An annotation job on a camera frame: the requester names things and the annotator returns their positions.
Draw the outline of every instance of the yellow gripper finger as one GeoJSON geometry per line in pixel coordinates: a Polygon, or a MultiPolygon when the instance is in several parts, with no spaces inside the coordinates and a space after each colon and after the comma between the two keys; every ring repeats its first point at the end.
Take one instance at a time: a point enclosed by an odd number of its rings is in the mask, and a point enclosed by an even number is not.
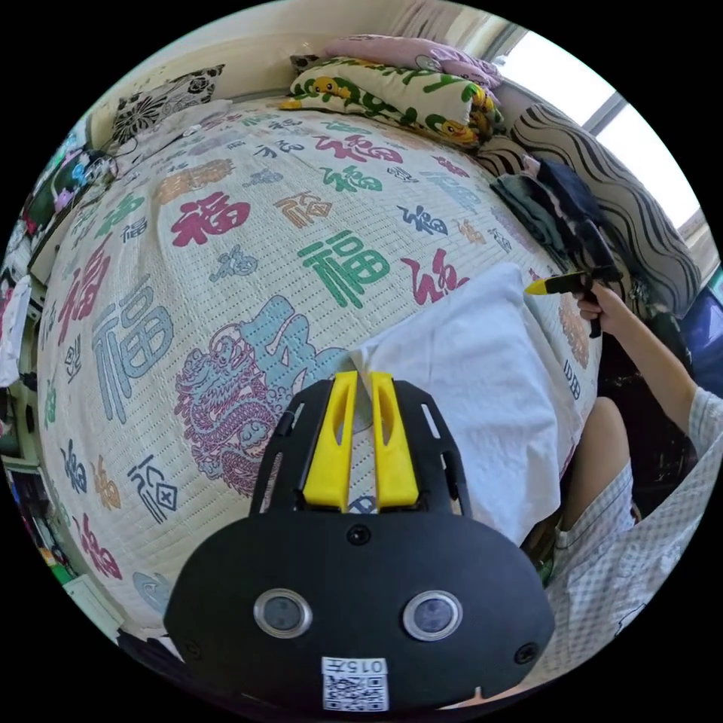
{"type": "Polygon", "coordinates": [[[355,371],[340,372],[334,378],[309,476],[304,484],[303,495],[308,505],[346,512],[352,470],[356,381],[355,371]],[[337,441],[339,429],[342,429],[342,434],[337,441]]]}
{"type": "Polygon", "coordinates": [[[377,511],[413,507],[419,498],[419,488],[391,374],[371,373],[371,397],[377,511]]]}

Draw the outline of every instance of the curtain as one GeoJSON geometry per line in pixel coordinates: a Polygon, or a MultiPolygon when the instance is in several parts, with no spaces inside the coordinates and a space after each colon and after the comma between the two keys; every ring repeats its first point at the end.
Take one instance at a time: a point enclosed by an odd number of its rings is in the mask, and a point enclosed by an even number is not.
{"type": "Polygon", "coordinates": [[[412,0],[399,12],[390,35],[425,38],[481,55],[509,23],[496,15],[443,0],[412,0]]]}

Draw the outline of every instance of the window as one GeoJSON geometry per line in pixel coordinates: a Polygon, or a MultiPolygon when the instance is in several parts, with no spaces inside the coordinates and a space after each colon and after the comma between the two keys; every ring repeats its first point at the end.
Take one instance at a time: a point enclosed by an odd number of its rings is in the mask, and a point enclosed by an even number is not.
{"type": "Polygon", "coordinates": [[[579,123],[658,201],[676,228],[700,214],[700,204],[655,131],[615,88],[582,61],[527,31],[499,60],[502,75],[579,123]]]}
{"type": "Polygon", "coordinates": [[[615,88],[566,50],[527,32],[507,55],[502,75],[552,103],[581,126],[615,88]]]}
{"type": "Polygon", "coordinates": [[[680,228],[700,207],[670,151],[631,105],[603,128],[597,139],[616,155],[680,228]]]}

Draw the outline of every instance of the hand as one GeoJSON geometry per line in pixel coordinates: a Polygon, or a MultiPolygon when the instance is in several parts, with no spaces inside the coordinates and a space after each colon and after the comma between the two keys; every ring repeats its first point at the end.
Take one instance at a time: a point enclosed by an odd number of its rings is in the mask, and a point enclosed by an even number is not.
{"type": "Polygon", "coordinates": [[[580,316],[588,322],[599,318],[601,329],[607,334],[616,336],[621,325],[633,313],[614,291],[601,286],[597,281],[593,281],[591,291],[597,297],[597,304],[586,301],[583,294],[575,294],[580,316]]]}

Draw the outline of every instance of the quilted bedspread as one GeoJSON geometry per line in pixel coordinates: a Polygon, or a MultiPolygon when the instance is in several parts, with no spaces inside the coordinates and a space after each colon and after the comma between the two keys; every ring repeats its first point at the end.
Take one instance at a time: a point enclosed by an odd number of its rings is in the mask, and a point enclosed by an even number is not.
{"type": "MultiPolygon", "coordinates": [[[[47,472],[136,635],[164,632],[186,559],[248,513],[297,390],[491,264],[557,273],[461,151],[278,104],[234,105],[119,178],[77,214],[47,290],[47,472]]],[[[600,344],[569,296],[536,303],[585,418],[600,344]]],[[[374,509],[370,426],[359,385],[352,512],[374,509]]]]}

